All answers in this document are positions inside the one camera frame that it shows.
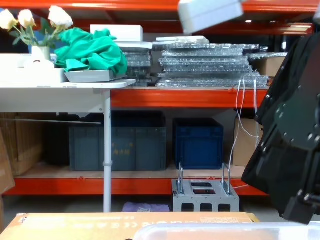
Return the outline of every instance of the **purple bag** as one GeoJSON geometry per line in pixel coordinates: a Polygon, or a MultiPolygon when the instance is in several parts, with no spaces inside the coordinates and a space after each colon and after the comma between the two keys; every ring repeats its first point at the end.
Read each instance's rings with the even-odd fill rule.
{"type": "Polygon", "coordinates": [[[170,212],[168,205],[147,204],[127,202],[124,204],[123,213],[148,213],[148,212],[170,212]]]}

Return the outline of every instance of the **white table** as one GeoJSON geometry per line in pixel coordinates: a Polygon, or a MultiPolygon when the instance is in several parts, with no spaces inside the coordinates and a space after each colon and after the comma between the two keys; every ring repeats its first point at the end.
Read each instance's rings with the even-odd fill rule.
{"type": "Polygon", "coordinates": [[[104,113],[103,211],[111,210],[111,89],[125,88],[136,80],[108,83],[0,83],[3,113],[104,113]]]}

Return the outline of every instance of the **gray plastic crate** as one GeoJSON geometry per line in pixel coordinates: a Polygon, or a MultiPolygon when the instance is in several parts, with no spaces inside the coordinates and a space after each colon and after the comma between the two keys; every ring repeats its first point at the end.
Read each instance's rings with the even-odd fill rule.
{"type": "MultiPolygon", "coordinates": [[[[166,168],[166,136],[165,127],[112,127],[112,170],[164,170],[166,168]]],[[[104,142],[103,127],[70,127],[71,170],[103,170],[104,142]]]]}

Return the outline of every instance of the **stacked plastic packages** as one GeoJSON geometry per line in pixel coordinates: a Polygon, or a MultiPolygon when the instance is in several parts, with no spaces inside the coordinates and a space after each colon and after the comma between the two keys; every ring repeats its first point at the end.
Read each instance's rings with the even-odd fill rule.
{"type": "Polygon", "coordinates": [[[136,46],[121,46],[127,61],[128,71],[126,75],[130,79],[136,79],[136,83],[131,85],[134,87],[147,87],[152,82],[150,77],[152,65],[152,43],[142,42],[136,46]]]}
{"type": "Polygon", "coordinates": [[[230,88],[241,80],[246,88],[267,87],[268,77],[254,72],[243,54],[258,50],[259,45],[176,41],[156,46],[163,50],[157,87],[230,88]]]}

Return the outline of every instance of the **concrete floor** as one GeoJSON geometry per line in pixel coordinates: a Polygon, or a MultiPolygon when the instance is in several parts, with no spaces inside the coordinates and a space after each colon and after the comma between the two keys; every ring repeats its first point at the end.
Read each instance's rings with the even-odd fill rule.
{"type": "MultiPolygon", "coordinates": [[[[4,224],[7,226],[18,213],[99,213],[103,211],[102,196],[6,196],[4,224]]],[[[112,212],[121,212],[124,203],[167,204],[169,196],[114,196],[112,212]]],[[[255,214],[261,222],[284,222],[268,197],[241,197],[240,210],[255,214]]],[[[313,221],[320,221],[315,215],[313,221]]]]}

